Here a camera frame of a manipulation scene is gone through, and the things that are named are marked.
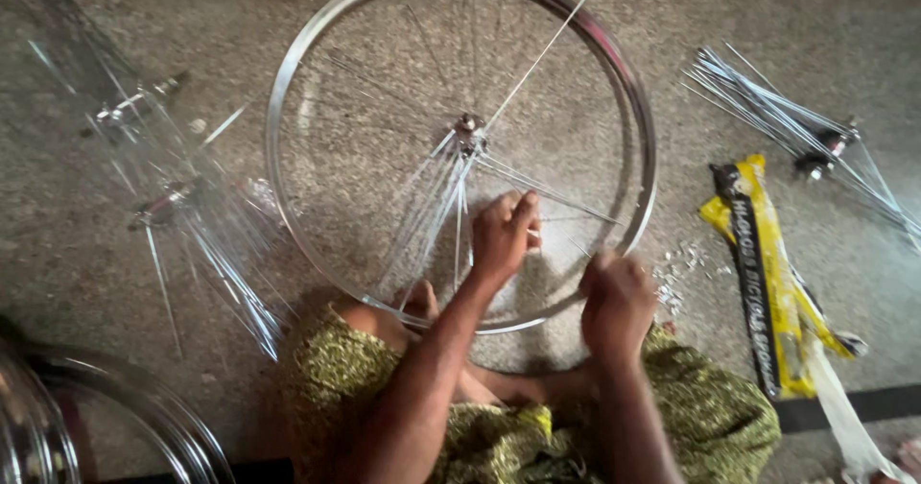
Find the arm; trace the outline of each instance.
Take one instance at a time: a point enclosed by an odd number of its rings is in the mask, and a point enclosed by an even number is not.
[[[448,307],[407,351],[342,461],[339,482],[424,482],[444,443],[448,408],[476,326],[539,240],[537,195],[507,194],[473,223],[474,264]]]
[[[599,389],[602,446],[612,482],[678,484],[640,348],[656,310],[653,283],[630,257],[601,253],[579,284],[588,296],[582,334]]]

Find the wheel rim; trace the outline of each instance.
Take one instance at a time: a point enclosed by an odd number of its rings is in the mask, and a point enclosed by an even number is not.
[[[324,31],[327,31],[339,17],[368,1],[370,0],[330,0],[329,3],[322,7],[313,18],[308,21],[289,47],[275,77],[268,105],[266,119],[266,159],[268,162],[268,172],[272,187],[274,188],[278,207],[282,212],[285,224],[289,231],[291,231],[301,251],[325,278],[340,290],[348,293],[357,300],[395,313],[400,320],[407,325],[427,327],[429,323],[426,320],[403,313],[399,309],[385,302],[381,302],[371,295],[368,295],[366,290],[362,290],[352,281],[337,274],[334,267],[324,258],[301,229],[283,184],[281,155],[279,151],[279,134],[283,104],[301,58],[309,52]],[[534,1],[556,12],[558,15],[568,15],[572,9],[577,6],[576,2],[573,0]],[[642,185],[638,193],[637,210],[634,212],[633,218],[627,225],[623,239],[615,247],[616,250],[625,254],[636,246],[642,231],[645,229],[656,193],[658,175],[656,141],[649,103],[636,72],[632,66],[630,66],[623,54],[621,54],[620,47],[616,43],[614,37],[605,31],[605,28],[597,19],[587,11],[580,10],[570,21],[569,26],[579,32],[586,43],[595,47],[595,50],[602,54],[607,65],[610,66],[612,72],[616,74],[616,78],[619,80],[624,93],[627,95],[633,120],[638,130],[641,145],[640,169],[642,170]],[[481,324],[477,333],[506,333],[538,325],[579,300],[580,296],[573,294],[539,312],[530,313],[521,318],[491,324]]]

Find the partially laced wheel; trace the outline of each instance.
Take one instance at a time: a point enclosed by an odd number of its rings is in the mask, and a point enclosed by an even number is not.
[[[586,1],[322,7],[284,57],[266,123],[279,207],[314,266],[425,327],[400,290],[424,278],[447,302],[472,266],[476,212],[533,189],[543,246],[478,332],[578,303],[590,256],[636,245],[656,185],[646,96]]]

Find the white plastic bag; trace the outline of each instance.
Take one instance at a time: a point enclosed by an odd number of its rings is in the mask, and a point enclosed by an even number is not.
[[[806,343],[806,366],[845,459],[841,477],[847,484],[869,484],[869,479],[881,471],[902,484],[917,484],[914,478],[884,457],[870,439],[857,412],[847,400],[845,388],[841,386],[832,364],[825,358],[822,341],[808,331],[803,332],[803,341]]]

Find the green patterned skirt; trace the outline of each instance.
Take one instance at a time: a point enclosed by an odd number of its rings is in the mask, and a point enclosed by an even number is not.
[[[690,484],[754,482],[780,438],[777,414],[751,382],[654,327],[643,360],[678,465]],[[400,355],[331,308],[300,325],[283,354],[283,400],[297,481],[332,481],[359,421]],[[429,482],[604,482],[597,406],[452,405]]]

